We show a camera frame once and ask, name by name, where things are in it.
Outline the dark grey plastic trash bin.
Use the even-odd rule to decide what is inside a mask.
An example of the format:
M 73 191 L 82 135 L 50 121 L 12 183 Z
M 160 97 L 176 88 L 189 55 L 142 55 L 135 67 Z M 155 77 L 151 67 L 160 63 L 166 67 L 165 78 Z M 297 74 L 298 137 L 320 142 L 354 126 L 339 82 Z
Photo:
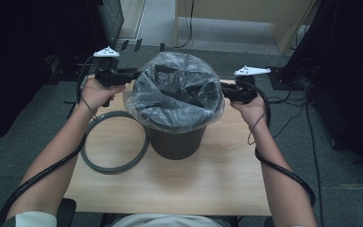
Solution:
M 147 127 L 147 134 L 150 144 L 158 154 L 166 159 L 181 160 L 197 151 L 207 126 L 194 131 L 175 134 Z

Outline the beige wooden cabinet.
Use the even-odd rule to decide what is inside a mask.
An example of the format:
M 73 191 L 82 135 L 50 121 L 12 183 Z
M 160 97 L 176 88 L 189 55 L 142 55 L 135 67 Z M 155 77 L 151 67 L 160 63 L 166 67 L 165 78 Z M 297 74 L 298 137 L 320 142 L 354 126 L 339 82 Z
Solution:
M 267 23 L 281 54 L 316 10 L 320 0 L 175 0 L 175 37 L 179 19 L 200 18 Z

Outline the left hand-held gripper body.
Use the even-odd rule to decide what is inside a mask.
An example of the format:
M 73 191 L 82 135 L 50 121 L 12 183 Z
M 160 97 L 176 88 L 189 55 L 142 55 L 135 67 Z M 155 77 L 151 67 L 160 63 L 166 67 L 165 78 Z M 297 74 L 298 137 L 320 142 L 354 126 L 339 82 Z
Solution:
M 97 59 L 95 79 L 104 87 L 125 85 L 127 83 L 127 78 L 112 68 L 112 61 L 119 56 L 120 54 L 109 46 L 94 53 L 94 57 Z

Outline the person's left hand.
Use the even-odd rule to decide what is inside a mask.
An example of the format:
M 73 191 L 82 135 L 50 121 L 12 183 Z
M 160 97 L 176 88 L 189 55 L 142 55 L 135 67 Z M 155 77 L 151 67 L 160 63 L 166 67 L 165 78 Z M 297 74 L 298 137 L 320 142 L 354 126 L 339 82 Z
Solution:
M 104 87 L 96 79 L 88 78 L 81 92 L 78 108 L 87 113 L 95 114 L 101 106 L 107 101 L 112 101 L 116 94 L 122 93 L 125 89 L 125 85 Z

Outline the dark curtain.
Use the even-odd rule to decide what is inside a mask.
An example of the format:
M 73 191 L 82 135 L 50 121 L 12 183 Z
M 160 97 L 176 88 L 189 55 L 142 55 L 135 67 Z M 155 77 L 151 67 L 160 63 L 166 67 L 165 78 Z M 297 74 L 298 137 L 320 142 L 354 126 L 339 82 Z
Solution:
M 85 0 L 0 0 L 0 137 L 49 80 L 45 59 L 71 64 Z
M 316 67 L 311 92 L 334 139 L 363 158 L 363 0 L 320 0 L 285 69 Z

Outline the black chair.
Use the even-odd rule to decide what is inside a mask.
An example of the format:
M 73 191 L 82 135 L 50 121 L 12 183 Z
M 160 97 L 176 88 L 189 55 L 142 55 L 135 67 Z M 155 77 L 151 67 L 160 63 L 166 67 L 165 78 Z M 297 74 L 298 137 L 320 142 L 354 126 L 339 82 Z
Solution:
M 71 227 L 76 209 L 77 203 L 74 200 L 63 198 L 57 213 L 58 227 Z

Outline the black floor equipment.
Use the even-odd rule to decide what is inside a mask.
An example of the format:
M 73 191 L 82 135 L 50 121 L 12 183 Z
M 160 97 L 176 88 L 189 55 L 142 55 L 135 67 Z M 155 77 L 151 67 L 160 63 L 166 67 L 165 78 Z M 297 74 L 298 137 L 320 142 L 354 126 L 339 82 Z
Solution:
M 78 73 L 86 62 L 87 56 L 75 56 L 69 61 L 60 59 L 57 55 L 45 59 L 52 73 L 47 84 L 56 85 L 60 81 L 77 81 Z

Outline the clear plastic trash bag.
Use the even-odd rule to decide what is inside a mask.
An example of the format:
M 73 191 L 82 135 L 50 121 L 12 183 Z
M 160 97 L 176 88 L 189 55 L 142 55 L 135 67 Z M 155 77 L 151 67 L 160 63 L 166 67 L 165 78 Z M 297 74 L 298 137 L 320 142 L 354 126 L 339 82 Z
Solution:
M 224 110 L 215 70 L 193 55 L 176 52 L 152 58 L 123 100 L 139 123 L 173 134 L 205 127 L 220 119 Z

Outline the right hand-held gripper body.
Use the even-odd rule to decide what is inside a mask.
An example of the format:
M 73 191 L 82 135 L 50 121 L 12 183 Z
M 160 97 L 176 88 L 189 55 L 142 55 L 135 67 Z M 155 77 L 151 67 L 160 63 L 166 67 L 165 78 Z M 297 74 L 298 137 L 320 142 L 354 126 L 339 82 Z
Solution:
M 238 92 L 237 102 L 248 104 L 257 96 L 265 99 L 264 93 L 254 85 L 254 76 L 268 74 L 270 72 L 271 70 L 269 68 L 249 67 L 247 65 L 236 70 L 234 72 L 234 82 Z

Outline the black computer cabinet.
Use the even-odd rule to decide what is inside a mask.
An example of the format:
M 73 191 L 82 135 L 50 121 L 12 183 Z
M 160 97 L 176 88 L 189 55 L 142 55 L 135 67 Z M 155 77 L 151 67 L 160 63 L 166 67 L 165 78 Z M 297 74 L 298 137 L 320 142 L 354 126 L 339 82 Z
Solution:
M 96 47 L 114 47 L 124 23 L 120 0 L 85 0 Z

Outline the black stand base plate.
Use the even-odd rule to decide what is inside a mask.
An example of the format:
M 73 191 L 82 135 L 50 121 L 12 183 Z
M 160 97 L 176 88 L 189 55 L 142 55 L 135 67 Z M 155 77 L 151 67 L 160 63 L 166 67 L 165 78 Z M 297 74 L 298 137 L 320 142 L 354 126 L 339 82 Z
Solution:
M 270 67 L 268 78 L 274 90 L 304 90 L 304 86 L 300 84 L 293 76 L 291 76 L 290 71 L 284 67 Z

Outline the person's pale shirt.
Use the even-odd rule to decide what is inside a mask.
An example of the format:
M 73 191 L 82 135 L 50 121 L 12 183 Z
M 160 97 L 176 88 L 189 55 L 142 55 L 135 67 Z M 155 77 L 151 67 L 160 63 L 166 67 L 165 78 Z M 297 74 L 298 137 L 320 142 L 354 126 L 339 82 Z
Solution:
M 29 211 L 6 220 L 0 227 L 59 227 L 51 214 Z M 231 227 L 225 220 L 191 215 L 134 214 L 116 218 L 104 227 Z

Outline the black floor tape cross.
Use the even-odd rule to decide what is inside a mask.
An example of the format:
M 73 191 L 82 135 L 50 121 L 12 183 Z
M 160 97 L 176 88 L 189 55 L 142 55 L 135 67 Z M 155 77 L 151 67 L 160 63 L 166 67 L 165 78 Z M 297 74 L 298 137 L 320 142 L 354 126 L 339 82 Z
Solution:
M 75 101 L 63 101 L 63 103 L 70 106 L 70 110 L 69 110 L 68 114 L 66 115 L 66 119 L 69 119 L 70 116 L 72 115 L 74 109 L 76 108 L 77 103 Z

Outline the person's right hand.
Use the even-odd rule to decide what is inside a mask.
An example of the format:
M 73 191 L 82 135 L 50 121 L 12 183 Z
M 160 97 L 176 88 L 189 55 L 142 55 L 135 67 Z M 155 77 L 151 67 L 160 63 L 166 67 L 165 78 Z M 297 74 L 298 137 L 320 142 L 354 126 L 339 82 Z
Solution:
M 260 96 L 257 96 L 249 104 L 232 102 L 231 106 L 240 112 L 243 120 L 249 125 L 252 131 L 257 126 L 266 126 L 266 107 L 263 98 Z

